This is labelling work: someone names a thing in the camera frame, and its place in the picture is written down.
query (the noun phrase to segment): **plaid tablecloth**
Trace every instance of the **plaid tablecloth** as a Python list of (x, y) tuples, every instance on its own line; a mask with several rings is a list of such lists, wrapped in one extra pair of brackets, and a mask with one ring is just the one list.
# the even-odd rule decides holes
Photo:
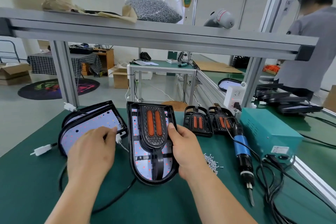
[[(71, 54), (72, 68), (75, 77), (80, 77), (82, 74), (82, 63), (91, 65), (91, 69), (99, 73), (102, 70), (102, 63), (97, 54)], [(37, 53), (29, 55), (27, 62), (31, 66), (33, 74), (52, 74), (56, 75), (56, 69), (51, 52)]]

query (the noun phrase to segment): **pile of screws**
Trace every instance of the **pile of screws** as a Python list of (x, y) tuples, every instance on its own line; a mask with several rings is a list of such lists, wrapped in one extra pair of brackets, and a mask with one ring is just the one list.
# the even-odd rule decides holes
[(183, 17), (163, 0), (126, 0), (125, 5), (133, 7), (141, 21), (177, 23)]
[(206, 153), (203, 154), (204, 155), (204, 158), (206, 160), (206, 162), (208, 163), (209, 167), (211, 168), (211, 170), (215, 173), (215, 174), (218, 174), (218, 171), (216, 170), (217, 167), (220, 167), (218, 166), (218, 162), (214, 161), (213, 160), (213, 157), (211, 157), (211, 154), (210, 156), (207, 156)]

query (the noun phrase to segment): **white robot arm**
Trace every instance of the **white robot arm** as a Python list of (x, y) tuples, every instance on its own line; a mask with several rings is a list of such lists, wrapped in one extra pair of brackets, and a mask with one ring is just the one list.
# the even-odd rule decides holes
[(205, 27), (214, 28), (232, 28), (235, 25), (235, 19), (227, 10), (218, 9), (213, 12), (210, 18), (204, 23)]

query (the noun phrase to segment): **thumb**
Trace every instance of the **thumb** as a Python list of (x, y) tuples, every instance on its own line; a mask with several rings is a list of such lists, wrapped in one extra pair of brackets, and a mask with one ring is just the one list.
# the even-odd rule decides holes
[(173, 144), (177, 144), (179, 139), (181, 138), (181, 135), (176, 131), (172, 123), (168, 124), (167, 131), (170, 139), (173, 141)]
[(105, 143), (106, 145), (108, 145), (109, 147), (115, 149), (116, 147), (116, 135), (117, 135), (117, 127), (114, 127), (112, 129), (110, 129), (110, 131), (108, 132), (106, 139), (105, 139)]

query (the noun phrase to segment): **blue screwdriver grip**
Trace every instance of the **blue screwdriver grip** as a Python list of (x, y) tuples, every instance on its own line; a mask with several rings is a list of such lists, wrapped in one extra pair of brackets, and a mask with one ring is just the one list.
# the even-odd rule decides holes
[[(247, 143), (247, 139), (243, 135), (236, 135), (234, 139), (238, 142), (241, 142), (247, 146), (249, 144)], [(245, 146), (241, 145), (240, 143), (234, 142), (234, 149), (236, 150), (236, 155), (238, 156), (239, 154), (247, 154), (251, 156), (250, 150), (246, 148)]]

